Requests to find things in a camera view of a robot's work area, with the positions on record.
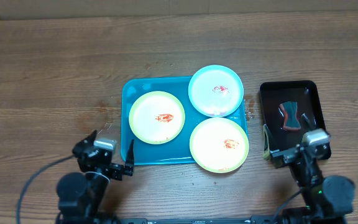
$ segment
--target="red sauce stain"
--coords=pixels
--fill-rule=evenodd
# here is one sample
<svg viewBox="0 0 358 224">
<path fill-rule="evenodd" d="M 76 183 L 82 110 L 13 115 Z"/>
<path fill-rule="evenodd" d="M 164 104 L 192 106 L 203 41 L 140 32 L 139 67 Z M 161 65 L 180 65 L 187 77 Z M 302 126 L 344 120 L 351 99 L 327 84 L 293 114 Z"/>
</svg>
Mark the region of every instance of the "red sauce stain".
<svg viewBox="0 0 358 224">
<path fill-rule="evenodd" d="M 113 123 L 110 106 L 103 100 L 99 100 L 94 108 L 96 110 L 89 111 L 76 119 L 76 125 L 79 130 L 90 134 L 93 130 L 101 131 L 105 127 L 110 128 Z"/>
<path fill-rule="evenodd" d="M 239 143 L 236 142 L 235 140 L 231 140 L 231 139 L 224 140 L 224 147 L 226 149 L 235 149 L 238 145 Z"/>
<path fill-rule="evenodd" d="M 254 105 L 255 105 L 255 100 L 254 100 L 254 99 L 251 99 L 251 100 L 249 101 L 248 107 L 249 107 L 249 112 L 251 112 L 252 114 L 255 112 L 255 110 L 254 110 Z"/>
<path fill-rule="evenodd" d="M 212 91 L 214 93 L 229 93 L 229 89 L 224 86 L 216 86 Z"/>
<path fill-rule="evenodd" d="M 245 99 L 246 101 L 249 101 L 249 100 L 252 99 L 252 98 L 253 98 L 253 96 L 250 95 L 250 94 L 244 95 L 244 99 Z"/>
<path fill-rule="evenodd" d="M 156 116 L 155 119 L 159 122 L 168 123 L 173 119 L 173 115 L 172 114 L 160 114 L 160 115 Z"/>
</svg>

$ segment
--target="food residue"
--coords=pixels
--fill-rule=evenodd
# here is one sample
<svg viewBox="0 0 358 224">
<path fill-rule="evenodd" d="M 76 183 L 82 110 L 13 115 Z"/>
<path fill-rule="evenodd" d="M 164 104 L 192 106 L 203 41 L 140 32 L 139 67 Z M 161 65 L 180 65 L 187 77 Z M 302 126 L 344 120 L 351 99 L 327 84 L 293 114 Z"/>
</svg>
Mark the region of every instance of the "food residue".
<svg viewBox="0 0 358 224">
<path fill-rule="evenodd" d="M 114 122 L 109 103 L 98 100 L 94 108 L 97 109 L 88 111 L 76 119 L 76 125 L 84 133 L 90 134 L 95 129 L 99 132 L 104 129 L 107 131 Z"/>
<path fill-rule="evenodd" d="M 229 89 L 224 86 L 216 86 L 212 91 L 214 93 L 229 93 Z"/>
<path fill-rule="evenodd" d="M 226 171 L 226 170 L 228 170 L 229 168 L 227 168 L 227 167 L 223 167 L 222 169 L 218 169 L 218 171 Z"/>
<path fill-rule="evenodd" d="M 168 123 L 173 119 L 173 115 L 172 114 L 160 114 L 160 115 L 156 116 L 155 119 L 159 122 Z"/>
<path fill-rule="evenodd" d="M 246 111 L 248 111 L 248 113 L 246 113 L 246 120 L 249 121 L 250 119 L 254 118 L 255 100 L 254 100 L 254 97 L 252 95 L 245 95 L 244 100 L 246 102 L 248 102 L 248 107 L 246 107 Z"/>
<path fill-rule="evenodd" d="M 231 140 L 231 139 L 224 140 L 224 147 L 226 149 L 235 149 L 238 145 L 239 143 L 236 142 L 235 140 Z"/>
</svg>

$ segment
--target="sponge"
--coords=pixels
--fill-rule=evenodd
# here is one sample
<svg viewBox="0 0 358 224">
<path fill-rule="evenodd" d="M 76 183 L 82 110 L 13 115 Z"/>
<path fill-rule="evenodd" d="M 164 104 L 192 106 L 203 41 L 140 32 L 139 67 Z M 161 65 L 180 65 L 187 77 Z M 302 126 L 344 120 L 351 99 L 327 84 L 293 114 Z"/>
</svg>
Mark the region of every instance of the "sponge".
<svg viewBox="0 0 358 224">
<path fill-rule="evenodd" d="M 297 131 L 301 129 L 301 124 L 296 117 L 298 112 L 298 103 L 288 101 L 280 104 L 280 111 L 284 117 L 283 129 L 287 131 Z"/>
</svg>

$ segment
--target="wooden table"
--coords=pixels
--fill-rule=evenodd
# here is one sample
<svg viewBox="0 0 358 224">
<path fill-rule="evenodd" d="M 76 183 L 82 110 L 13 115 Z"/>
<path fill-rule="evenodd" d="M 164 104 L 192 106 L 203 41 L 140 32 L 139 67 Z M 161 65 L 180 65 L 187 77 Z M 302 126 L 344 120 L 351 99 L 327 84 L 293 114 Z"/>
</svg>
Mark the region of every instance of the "wooden table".
<svg viewBox="0 0 358 224">
<path fill-rule="evenodd" d="M 122 218 L 272 214 L 297 187 L 288 168 L 262 159 L 259 86 L 313 80 L 333 135 L 333 155 L 321 169 L 357 184 L 347 217 L 358 223 L 358 11 L 0 21 L 0 223 L 14 223 L 31 174 L 70 155 L 90 129 L 107 122 L 104 133 L 119 139 L 128 80 L 192 75 L 211 64 L 232 68 L 244 84 L 245 164 L 227 175 L 196 164 L 136 167 L 109 186 L 103 209 Z M 114 161 L 122 163 L 118 153 Z M 36 179 L 22 222 L 53 223 L 55 186 L 78 170 L 71 160 Z M 289 207 L 300 205 L 297 198 Z"/>
</svg>

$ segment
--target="light blue plate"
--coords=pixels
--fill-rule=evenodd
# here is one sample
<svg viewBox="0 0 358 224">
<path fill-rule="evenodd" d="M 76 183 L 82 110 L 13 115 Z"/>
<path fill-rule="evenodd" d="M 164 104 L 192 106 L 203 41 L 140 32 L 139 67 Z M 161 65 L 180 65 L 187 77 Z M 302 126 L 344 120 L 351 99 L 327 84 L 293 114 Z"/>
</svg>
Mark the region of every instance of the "light blue plate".
<svg viewBox="0 0 358 224">
<path fill-rule="evenodd" d="M 122 89 L 121 105 L 121 156 L 125 161 L 127 150 L 132 139 L 135 139 L 135 165 L 152 164 L 186 164 L 194 163 L 190 152 L 190 136 L 200 122 L 209 117 L 199 113 L 188 97 L 188 85 L 191 76 L 167 78 L 141 78 L 127 82 Z M 165 144 L 147 144 L 137 139 L 129 127 L 129 112 L 140 96 L 151 91 L 166 91 L 178 98 L 182 103 L 186 120 L 179 135 Z M 247 121 L 244 101 L 232 114 L 226 116 L 236 122 L 247 133 Z"/>
<path fill-rule="evenodd" d="M 235 71 L 222 65 L 209 65 L 193 75 L 188 94 L 191 104 L 203 115 L 223 117 L 243 102 L 244 87 Z"/>
</svg>

